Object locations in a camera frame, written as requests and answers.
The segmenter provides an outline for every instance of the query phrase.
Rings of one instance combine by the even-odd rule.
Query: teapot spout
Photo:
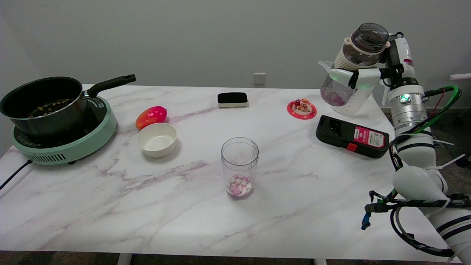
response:
[[[330,69],[333,66],[333,62],[328,62],[324,60],[319,60],[317,63],[320,64],[320,66],[322,66],[328,73],[330,72]]]

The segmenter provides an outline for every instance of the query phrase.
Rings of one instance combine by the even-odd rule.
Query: orange button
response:
[[[355,150],[357,149],[358,145],[354,144],[354,143],[349,143],[348,146],[347,146],[347,150],[350,150],[352,152],[355,152]]]

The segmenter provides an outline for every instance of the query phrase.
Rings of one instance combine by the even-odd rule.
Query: white bowl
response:
[[[177,130],[167,123],[154,123],[142,129],[137,137],[138,145],[150,157],[170,154],[177,143]]]

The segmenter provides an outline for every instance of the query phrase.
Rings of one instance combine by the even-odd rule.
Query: red coaster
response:
[[[288,113],[291,116],[297,119],[309,120],[316,116],[317,109],[311,102],[308,102],[307,104],[308,104],[307,108],[305,110],[302,110],[297,107],[298,105],[296,104],[296,101],[293,100],[288,104],[288,106],[286,107],[286,110],[288,110]]]

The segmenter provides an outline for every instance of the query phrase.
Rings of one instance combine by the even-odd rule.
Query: white wall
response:
[[[471,72],[469,0],[23,0],[0,14],[43,74],[83,83],[135,73],[135,84],[251,87],[263,71],[267,87],[318,88],[317,60],[363,22],[406,35],[426,89]],[[470,83],[458,84],[455,107],[467,107]]]
[[[13,88],[41,75],[0,17],[0,99]],[[0,157],[11,146],[13,123],[0,115]]]

